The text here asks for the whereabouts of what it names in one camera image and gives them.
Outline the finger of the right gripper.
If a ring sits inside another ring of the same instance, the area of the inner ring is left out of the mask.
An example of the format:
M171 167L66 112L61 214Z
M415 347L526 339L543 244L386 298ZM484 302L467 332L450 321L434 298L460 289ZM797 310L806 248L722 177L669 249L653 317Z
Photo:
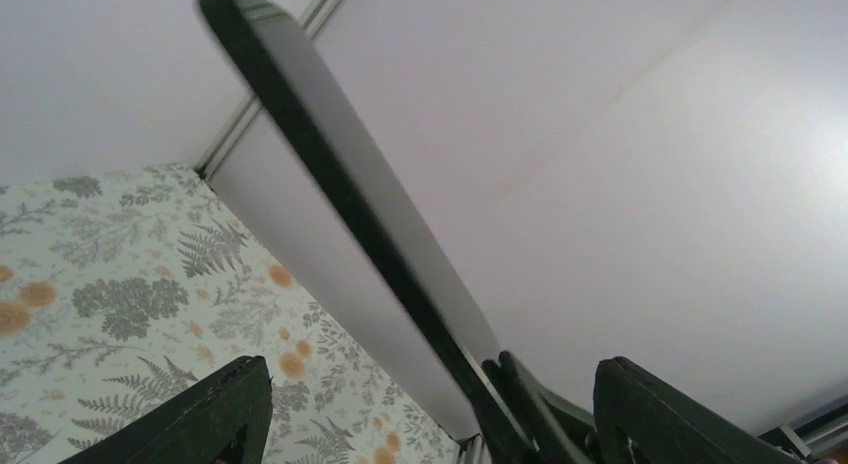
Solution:
M494 463L598 463L594 417L542 385L513 354L482 363L508 411L481 423Z

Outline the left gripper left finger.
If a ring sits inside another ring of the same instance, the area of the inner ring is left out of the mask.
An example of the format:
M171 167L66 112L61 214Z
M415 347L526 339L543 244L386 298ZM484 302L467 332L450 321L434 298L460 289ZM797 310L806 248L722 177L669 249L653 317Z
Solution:
M272 414L265 358L241 356L64 462L260 464Z

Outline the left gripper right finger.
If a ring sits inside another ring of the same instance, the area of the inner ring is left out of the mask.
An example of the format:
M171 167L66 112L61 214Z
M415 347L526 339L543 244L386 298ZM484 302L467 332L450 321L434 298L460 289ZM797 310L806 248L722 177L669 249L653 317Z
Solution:
M607 463L631 463L631 441L651 463L799 461L622 356L598 364L593 409Z

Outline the floral patterned table mat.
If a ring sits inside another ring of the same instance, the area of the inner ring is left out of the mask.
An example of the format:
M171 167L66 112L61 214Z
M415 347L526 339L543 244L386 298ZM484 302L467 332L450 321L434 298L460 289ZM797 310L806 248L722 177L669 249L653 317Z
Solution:
M196 173L1 190L1 459L56 463L243 355L267 463L452 463L451 438Z

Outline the aluminium rail frame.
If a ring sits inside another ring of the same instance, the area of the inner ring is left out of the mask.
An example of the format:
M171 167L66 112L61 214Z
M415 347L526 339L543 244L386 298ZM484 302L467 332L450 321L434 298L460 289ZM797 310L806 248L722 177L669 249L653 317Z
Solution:
M846 463L847 396L759 438L803 463Z

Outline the right aluminium corner post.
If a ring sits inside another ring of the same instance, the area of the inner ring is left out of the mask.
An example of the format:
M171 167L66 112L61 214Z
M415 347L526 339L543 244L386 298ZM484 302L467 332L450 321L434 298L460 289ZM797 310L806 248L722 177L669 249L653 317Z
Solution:
M195 166L201 179L214 177L262 110L277 115L280 109L292 109L297 117L304 113L266 35L279 27L292 30L296 45L313 49L309 40L343 1L312 0L297 18L271 0L196 0L199 15L249 89Z

